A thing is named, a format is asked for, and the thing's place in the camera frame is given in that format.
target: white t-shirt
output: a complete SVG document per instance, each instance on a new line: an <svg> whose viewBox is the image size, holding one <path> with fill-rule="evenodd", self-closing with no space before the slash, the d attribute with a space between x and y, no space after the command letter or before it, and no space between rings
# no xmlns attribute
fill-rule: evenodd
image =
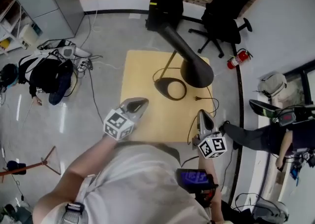
<svg viewBox="0 0 315 224"><path fill-rule="evenodd" d="M84 198L89 224L207 224L203 207L175 179L180 165L150 145L117 149L115 157L89 186ZM57 223L66 203L42 224Z"/></svg>

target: hand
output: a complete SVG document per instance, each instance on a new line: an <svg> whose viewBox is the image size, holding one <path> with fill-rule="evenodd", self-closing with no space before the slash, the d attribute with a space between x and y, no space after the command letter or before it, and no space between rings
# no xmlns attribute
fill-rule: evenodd
<svg viewBox="0 0 315 224"><path fill-rule="evenodd" d="M39 106L42 106L42 105L43 105L42 102L41 102L41 99L38 98L37 96L34 96L34 97L33 97L33 101L34 101L34 103L35 103L36 105L39 105Z"/></svg>
<svg viewBox="0 0 315 224"><path fill-rule="evenodd" d="M276 167L281 168L284 164L284 160L282 158L277 158Z"/></svg>

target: bag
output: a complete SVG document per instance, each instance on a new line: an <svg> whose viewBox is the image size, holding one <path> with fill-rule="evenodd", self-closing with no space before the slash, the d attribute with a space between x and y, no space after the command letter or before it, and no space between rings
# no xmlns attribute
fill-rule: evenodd
<svg viewBox="0 0 315 224"><path fill-rule="evenodd" d="M277 95L282 89L286 88L287 82L283 74L273 72L260 80L258 91L268 98Z"/></svg>

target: fire extinguisher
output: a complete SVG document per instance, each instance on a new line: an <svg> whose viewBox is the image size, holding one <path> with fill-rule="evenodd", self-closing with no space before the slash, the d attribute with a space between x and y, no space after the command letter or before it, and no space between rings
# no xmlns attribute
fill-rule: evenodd
<svg viewBox="0 0 315 224"><path fill-rule="evenodd" d="M227 62L227 67L229 69L233 69L234 67L236 67L237 65L239 65L243 61L247 60L248 58L251 59L251 57L252 57L252 54L250 54L250 52L244 48L241 48L240 50L238 50L236 54L237 54L236 57L231 58Z"/></svg>

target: small screen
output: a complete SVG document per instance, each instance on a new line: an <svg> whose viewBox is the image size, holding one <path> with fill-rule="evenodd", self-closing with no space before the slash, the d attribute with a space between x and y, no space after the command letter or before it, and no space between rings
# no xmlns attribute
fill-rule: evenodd
<svg viewBox="0 0 315 224"><path fill-rule="evenodd" d="M209 183L207 173L201 171L183 171L181 177L185 185Z"/></svg>

